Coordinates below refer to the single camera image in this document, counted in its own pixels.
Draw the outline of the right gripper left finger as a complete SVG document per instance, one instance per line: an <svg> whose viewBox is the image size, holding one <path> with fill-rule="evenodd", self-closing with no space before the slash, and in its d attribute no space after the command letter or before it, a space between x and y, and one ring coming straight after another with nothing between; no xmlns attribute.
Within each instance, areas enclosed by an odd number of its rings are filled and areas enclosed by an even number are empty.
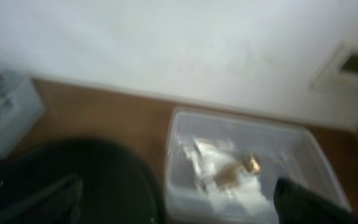
<svg viewBox="0 0 358 224"><path fill-rule="evenodd" d="M80 219L83 179L68 175L0 210L0 224L74 224Z"/></svg>

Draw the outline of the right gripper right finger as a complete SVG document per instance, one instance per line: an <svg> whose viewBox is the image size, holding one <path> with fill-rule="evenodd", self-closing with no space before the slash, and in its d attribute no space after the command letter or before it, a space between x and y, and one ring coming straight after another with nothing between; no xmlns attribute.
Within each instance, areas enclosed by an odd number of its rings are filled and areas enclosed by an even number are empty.
<svg viewBox="0 0 358 224"><path fill-rule="evenodd" d="M358 217L287 178L279 178L273 203L280 224L358 224Z"/></svg>

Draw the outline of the white napkin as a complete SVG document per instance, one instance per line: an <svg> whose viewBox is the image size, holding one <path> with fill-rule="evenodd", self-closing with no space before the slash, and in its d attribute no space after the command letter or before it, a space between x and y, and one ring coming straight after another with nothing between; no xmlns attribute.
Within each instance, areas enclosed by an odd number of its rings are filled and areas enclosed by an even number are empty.
<svg viewBox="0 0 358 224"><path fill-rule="evenodd" d="M215 211L238 203L256 215L273 205L262 193L261 164L252 152L241 152L230 140L192 137L183 152L193 166L195 186Z"/></svg>

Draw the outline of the gold snack wrapper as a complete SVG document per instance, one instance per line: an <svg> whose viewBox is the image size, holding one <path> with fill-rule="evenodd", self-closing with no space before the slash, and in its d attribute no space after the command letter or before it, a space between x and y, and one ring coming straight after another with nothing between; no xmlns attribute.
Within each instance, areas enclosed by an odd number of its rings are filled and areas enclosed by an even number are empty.
<svg viewBox="0 0 358 224"><path fill-rule="evenodd" d="M261 165L259 158L253 154L225 165L213 180L219 189L230 189L240 186L242 175L253 177L259 175Z"/></svg>

